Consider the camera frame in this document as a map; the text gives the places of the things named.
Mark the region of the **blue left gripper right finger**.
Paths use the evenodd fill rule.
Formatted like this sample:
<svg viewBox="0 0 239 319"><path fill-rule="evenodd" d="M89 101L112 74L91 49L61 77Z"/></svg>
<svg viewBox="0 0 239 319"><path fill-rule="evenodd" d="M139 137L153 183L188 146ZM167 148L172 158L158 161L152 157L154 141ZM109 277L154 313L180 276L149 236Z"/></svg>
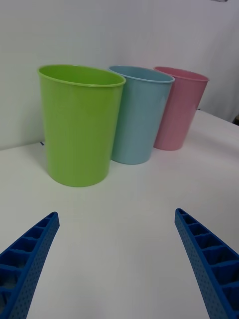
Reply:
<svg viewBox="0 0 239 319"><path fill-rule="evenodd" d="M181 208L175 226L211 319L239 318L239 255Z"/></svg>

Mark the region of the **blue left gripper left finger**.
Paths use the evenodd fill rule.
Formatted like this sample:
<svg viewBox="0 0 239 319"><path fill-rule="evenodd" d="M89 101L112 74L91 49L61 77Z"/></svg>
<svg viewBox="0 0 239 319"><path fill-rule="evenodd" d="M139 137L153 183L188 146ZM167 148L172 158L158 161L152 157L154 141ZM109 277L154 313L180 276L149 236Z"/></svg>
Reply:
<svg viewBox="0 0 239 319"><path fill-rule="evenodd" d="M0 254L0 318L25 319L59 229L57 212L31 227Z"/></svg>

